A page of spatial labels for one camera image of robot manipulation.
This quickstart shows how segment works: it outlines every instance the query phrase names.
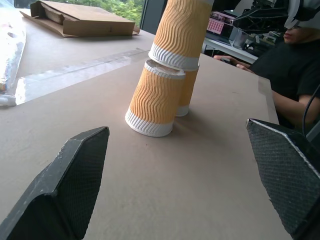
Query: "cable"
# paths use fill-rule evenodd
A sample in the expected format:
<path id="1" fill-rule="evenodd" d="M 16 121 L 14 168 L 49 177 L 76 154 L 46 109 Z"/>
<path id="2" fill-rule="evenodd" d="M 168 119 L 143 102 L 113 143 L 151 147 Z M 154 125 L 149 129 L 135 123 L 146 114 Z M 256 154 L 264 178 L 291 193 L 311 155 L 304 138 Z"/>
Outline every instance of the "cable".
<path id="1" fill-rule="evenodd" d="M 303 114 L 303 119 L 302 119 L 302 134 L 303 136 L 307 137 L 307 134 L 306 134 L 306 118 L 307 118 L 307 113 L 308 113 L 308 110 L 310 108 L 310 105 L 312 104 L 313 100 L 315 99 L 316 97 L 316 94 L 317 92 L 319 91 L 320 89 L 320 85 L 316 88 L 316 90 L 314 91 L 314 94 L 312 95 L 312 97 L 310 98 L 308 104 L 306 105 L 306 108 L 305 108 L 305 111 L 304 111 L 304 114 Z"/>

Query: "person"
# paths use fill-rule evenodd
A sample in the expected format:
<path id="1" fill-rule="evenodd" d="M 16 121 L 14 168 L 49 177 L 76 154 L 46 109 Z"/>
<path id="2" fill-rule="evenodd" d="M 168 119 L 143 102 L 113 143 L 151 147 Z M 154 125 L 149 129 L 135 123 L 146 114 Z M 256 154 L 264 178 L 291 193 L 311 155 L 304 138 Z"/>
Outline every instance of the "person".
<path id="1" fill-rule="evenodd" d="M 284 34 L 284 42 L 263 54 L 252 65 L 231 56 L 237 68 L 270 80 L 279 124 L 301 128 L 306 106 L 320 85 L 320 30 L 295 27 Z M 320 90 L 307 112 L 305 123 L 315 122 L 320 113 Z"/>

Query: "table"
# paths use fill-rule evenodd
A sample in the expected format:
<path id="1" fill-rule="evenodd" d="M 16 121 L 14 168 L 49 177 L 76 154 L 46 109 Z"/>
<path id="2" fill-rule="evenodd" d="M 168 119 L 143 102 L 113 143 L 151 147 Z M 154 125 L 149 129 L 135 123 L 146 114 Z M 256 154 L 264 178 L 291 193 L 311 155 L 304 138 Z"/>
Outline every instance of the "table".
<path id="1" fill-rule="evenodd" d="M 143 30 L 135 36 L 63 38 L 24 17 L 23 21 L 27 32 L 26 44 L 17 78 L 77 65 L 136 48 L 150 50 L 154 39 L 153 34 Z"/>
<path id="2" fill-rule="evenodd" d="M 232 42 L 230 42 L 231 46 L 229 46 L 227 44 L 223 44 L 221 42 L 218 42 L 218 41 L 215 41 L 215 40 L 212 40 L 212 39 L 209 39 L 206 37 L 204 39 L 203 44 L 208 45 L 208 46 L 214 48 L 215 50 L 220 50 L 226 54 L 229 54 L 233 57 L 241 59 L 241 60 L 243 60 L 247 63 L 250 63 L 250 64 L 253 64 L 258 59 L 258 57 L 254 56 L 246 51 L 243 51 L 241 49 L 233 47 Z"/>
<path id="3" fill-rule="evenodd" d="M 47 54 L 31 51 L 21 75 L 108 54 L 94 39 L 33 37 L 29 49 L 40 45 L 62 58 L 45 62 Z M 82 49 L 78 58 L 70 42 Z M 54 48 L 60 43 L 68 47 Z M 151 43 L 136 40 L 136 46 Z M 201 55 L 190 114 L 176 119 L 169 136 L 152 138 L 124 119 L 146 59 L 0 110 L 0 221 L 67 139 L 108 126 L 100 193 L 85 240 L 291 239 L 262 186 L 245 129 L 248 118 L 277 123 L 269 81 Z"/>

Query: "orange paper cup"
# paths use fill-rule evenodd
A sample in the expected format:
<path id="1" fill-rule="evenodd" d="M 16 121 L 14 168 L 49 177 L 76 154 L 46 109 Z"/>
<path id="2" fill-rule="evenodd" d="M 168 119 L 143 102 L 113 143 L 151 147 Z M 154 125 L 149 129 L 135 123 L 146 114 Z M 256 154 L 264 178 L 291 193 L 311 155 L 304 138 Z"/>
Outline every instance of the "orange paper cup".
<path id="1" fill-rule="evenodd" d="M 185 72 L 185 81 L 182 87 L 179 105 L 175 115 L 176 117 L 183 117 L 189 113 L 189 105 L 194 91 L 198 70 L 199 65 L 197 70 Z"/>
<path id="2" fill-rule="evenodd" d="M 185 78 L 182 70 L 147 60 L 125 115 L 126 123 L 143 135 L 168 135 L 173 128 Z"/>
<path id="3" fill-rule="evenodd" d="M 168 0 L 149 57 L 165 66 L 195 71 L 213 0 Z"/>

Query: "hand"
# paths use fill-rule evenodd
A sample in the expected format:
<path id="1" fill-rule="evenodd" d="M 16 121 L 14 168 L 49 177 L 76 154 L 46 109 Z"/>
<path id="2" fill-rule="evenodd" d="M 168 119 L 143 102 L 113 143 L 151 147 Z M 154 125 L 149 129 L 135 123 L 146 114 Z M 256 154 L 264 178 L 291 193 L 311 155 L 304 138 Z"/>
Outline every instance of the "hand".
<path id="1" fill-rule="evenodd" d="M 237 59 L 233 58 L 232 56 L 219 56 L 219 55 L 215 55 L 213 58 L 216 59 L 216 60 L 219 60 L 219 61 L 221 61 L 221 58 L 229 59 L 233 65 L 238 65 L 238 64 L 240 64 L 240 62 L 239 62 Z"/>
<path id="2" fill-rule="evenodd" d="M 236 67 L 237 67 L 238 69 L 242 69 L 242 70 L 245 70 L 245 71 L 247 71 L 247 72 L 249 72 L 249 73 L 255 74 L 255 73 L 254 73 L 253 71 L 251 71 L 249 68 L 246 68 L 245 66 L 243 66 L 243 65 L 241 65 L 241 64 L 237 64 Z"/>

